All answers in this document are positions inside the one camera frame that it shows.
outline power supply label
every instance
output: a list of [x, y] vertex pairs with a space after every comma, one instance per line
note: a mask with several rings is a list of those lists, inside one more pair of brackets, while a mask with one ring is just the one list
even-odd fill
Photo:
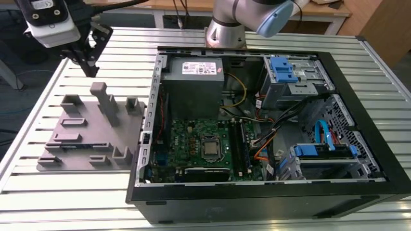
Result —
[[218, 68], [217, 63], [199, 63], [186, 62], [183, 63], [183, 75], [217, 75]]

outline metal table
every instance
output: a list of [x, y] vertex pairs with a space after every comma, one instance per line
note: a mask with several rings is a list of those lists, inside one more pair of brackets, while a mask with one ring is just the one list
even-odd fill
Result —
[[[354, 37], [281, 34], [263, 38], [247, 34], [255, 49], [331, 52], [382, 135], [411, 174], [411, 95], [367, 42]], [[409, 230], [410, 198], [375, 205], [341, 219], [282, 220], [153, 226], [127, 205], [129, 171], [38, 172], [52, 129], [63, 112], [64, 94], [95, 100], [88, 88], [105, 81], [107, 93], [122, 101], [135, 95], [147, 103], [157, 47], [205, 46], [202, 30], [115, 28], [99, 60], [98, 78], [86, 78], [79, 66], [64, 60], [23, 125], [0, 164], [0, 230]]]

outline sticker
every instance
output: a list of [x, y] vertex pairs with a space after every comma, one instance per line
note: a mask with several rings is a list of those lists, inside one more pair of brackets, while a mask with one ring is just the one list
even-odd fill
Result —
[[153, 8], [153, 6], [145, 6], [145, 5], [134, 5], [134, 7], [138, 7], [138, 8]]
[[306, 76], [305, 71], [295, 71], [294, 74], [295, 74], [297, 76]]
[[183, 75], [217, 75], [217, 63], [183, 63]]
[[271, 175], [274, 175], [274, 168], [270, 164], [267, 164], [267, 172], [270, 172]]
[[32, 1], [32, 6], [35, 10], [43, 10], [54, 7], [54, 2], [52, 0]]
[[285, 151], [279, 149], [279, 150], [277, 151], [277, 153], [274, 154], [274, 156], [282, 157], [283, 154], [285, 154]]
[[262, 100], [257, 100], [257, 108], [262, 109], [262, 105], [263, 105], [263, 101]]

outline wire bundle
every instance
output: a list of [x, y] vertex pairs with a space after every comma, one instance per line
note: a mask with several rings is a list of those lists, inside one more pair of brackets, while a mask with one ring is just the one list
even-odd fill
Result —
[[275, 136], [277, 136], [277, 131], [279, 130], [279, 128], [282, 127], [282, 124], [293, 117], [295, 117], [302, 110], [305, 109], [307, 103], [310, 103], [314, 100], [319, 100], [319, 99], [326, 99], [330, 97], [330, 93], [325, 93], [317, 96], [310, 96], [307, 98], [305, 98], [302, 101], [299, 101], [294, 106], [291, 106], [285, 112], [283, 114], [278, 117], [277, 121], [273, 124], [273, 130], [269, 132], [269, 134], [266, 134], [265, 136], [262, 136], [255, 142], [254, 145], [261, 143], [263, 140], [267, 140], [266, 143], [263, 144], [263, 146], [261, 147], [259, 151], [255, 154], [255, 159], [263, 159], [263, 160], [269, 160], [265, 157], [259, 157], [261, 152], [263, 151], [263, 149], [267, 147], [267, 145], [271, 143], [271, 141], [274, 140]]

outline ram slot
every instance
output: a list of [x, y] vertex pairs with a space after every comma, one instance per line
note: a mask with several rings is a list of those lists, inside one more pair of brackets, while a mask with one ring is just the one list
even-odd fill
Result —
[[229, 124], [229, 138], [230, 138], [230, 147], [231, 147], [231, 158], [233, 158], [233, 170], [235, 176], [243, 176], [243, 170], [241, 166], [241, 146], [239, 139], [237, 134], [237, 123], [230, 122]]
[[251, 161], [250, 161], [250, 154], [249, 154], [246, 127], [243, 123], [241, 123], [241, 133], [242, 133], [242, 146], [243, 146], [242, 152], [243, 152], [243, 157], [245, 157], [245, 164], [246, 164], [247, 173], [251, 173]]

